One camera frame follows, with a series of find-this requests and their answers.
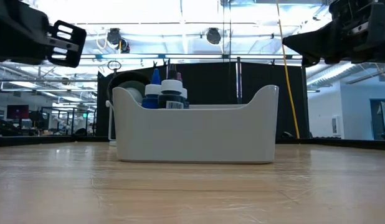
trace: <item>white plastic caddy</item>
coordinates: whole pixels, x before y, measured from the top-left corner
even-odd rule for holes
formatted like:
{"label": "white plastic caddy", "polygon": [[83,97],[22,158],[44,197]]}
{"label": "white plastic caddy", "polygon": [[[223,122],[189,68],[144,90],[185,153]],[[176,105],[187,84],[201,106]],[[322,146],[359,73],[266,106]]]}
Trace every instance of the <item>white plastic caddy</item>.
{"label": "white plastic caddy", "polygon": [[260,89],[246,105],[142,108],[113,89],[116,148],[121,161],[268,163],[274,161],[278,87]]}

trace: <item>wooden table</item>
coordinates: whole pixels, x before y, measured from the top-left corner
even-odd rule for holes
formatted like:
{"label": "wooden table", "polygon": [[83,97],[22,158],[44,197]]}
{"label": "wooden table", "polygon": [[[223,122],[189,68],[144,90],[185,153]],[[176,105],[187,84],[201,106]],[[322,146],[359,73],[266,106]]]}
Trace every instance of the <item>wooden table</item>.
{"label": "wooden table", "polygon": [[0,223],[385,223],[385,151],[277,146],[267,165],[118,162],[108,143],[0,148]]}

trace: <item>monitor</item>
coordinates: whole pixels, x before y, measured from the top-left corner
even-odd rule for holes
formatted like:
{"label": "monitor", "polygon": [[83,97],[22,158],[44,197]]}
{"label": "monitor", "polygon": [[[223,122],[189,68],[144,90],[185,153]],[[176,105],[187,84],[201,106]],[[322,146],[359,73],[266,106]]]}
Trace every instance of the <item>monitor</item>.
{"label": "monitor", "polygon": [[28,119],[29,105],[7,105],[7,119]]}

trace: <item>blue bottle cap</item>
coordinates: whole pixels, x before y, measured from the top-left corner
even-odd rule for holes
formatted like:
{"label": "blue bottle cap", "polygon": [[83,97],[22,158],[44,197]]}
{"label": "blue bottle cap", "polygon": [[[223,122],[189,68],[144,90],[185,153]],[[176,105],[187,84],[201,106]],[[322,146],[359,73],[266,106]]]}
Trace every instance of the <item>blue bottle cap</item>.
{"label": "blue bottle cap", "polygon": [[151,84],[155,84],[155,85],[161,84],[161,77],[159,76],[159,70],[157,68],[154,69],[154,74],[151,78]]}

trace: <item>wood grain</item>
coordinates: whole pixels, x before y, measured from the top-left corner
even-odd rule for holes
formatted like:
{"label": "wood grain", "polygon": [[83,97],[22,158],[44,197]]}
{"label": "wood grain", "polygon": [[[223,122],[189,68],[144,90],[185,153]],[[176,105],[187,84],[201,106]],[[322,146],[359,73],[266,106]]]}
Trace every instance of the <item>wood grain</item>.
{"label": "wood grain", "polygon": [[277,146],[273,164],[210,165],[2,147],[0,223],[385,223],[385,151]]}

